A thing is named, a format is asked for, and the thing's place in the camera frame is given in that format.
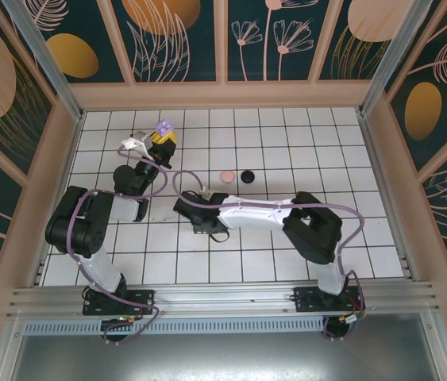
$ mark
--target vent grille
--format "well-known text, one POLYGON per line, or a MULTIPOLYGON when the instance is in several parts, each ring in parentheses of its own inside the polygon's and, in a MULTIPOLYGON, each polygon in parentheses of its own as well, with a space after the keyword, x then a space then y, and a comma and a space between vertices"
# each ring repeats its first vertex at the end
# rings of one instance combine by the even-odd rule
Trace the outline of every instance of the vent grille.
MULTIPOLYGON (((117 327, 109 334, 135 333, 147 321, 136 321, 133 327, 117 327)), ((102 321, 30 321, 25 336, 90 336, 101 335, 102 321)), ((322 331, 322 317, 251 317, 218 319, 161 319, 154 321, 143 334, 190 333, 281 333, 322 331)))

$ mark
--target purple object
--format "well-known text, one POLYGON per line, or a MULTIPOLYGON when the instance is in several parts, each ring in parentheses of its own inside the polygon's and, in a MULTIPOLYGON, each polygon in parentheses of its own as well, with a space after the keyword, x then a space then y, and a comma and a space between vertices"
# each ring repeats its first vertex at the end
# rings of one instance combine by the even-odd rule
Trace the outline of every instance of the purple object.
POLYGON ((155 130, 161 135, 161 137, 164 137, 174 130, 174 126, 170 123, 170 121, 162 120, 158 122, 155 130))

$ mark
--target pink circular object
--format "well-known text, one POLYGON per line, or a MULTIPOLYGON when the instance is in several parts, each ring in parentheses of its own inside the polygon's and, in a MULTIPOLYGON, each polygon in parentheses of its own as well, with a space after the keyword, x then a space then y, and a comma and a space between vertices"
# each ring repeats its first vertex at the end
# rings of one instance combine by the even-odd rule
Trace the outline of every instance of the pink circular object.
POLYGON ((236 179, 236 176, 232 171, 223 171, 220 177, 222 182, 226 184, 230 184, 236 179))

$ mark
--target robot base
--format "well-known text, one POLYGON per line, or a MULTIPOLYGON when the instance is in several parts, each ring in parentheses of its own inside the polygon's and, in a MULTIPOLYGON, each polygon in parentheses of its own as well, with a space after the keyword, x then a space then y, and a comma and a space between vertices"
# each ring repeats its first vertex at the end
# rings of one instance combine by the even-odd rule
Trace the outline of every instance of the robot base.
POLYGON ((316 286, 296 287, 290 299, 295 303, 296 312, 352 312, 354 305, 350 299, 357 305, 360 304, 357 286, 346 284, 339 295, 327 294, 316 286))

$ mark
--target black circular object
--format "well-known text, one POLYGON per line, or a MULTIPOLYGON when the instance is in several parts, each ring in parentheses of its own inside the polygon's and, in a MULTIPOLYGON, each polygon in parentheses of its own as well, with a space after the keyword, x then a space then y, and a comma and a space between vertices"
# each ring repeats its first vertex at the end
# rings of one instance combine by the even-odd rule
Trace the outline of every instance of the black circular object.
POLYGON ((255 174, 251 171, 244 171, 241 173, 241 180, 243 183, 250 184, 255 180, 255 174))

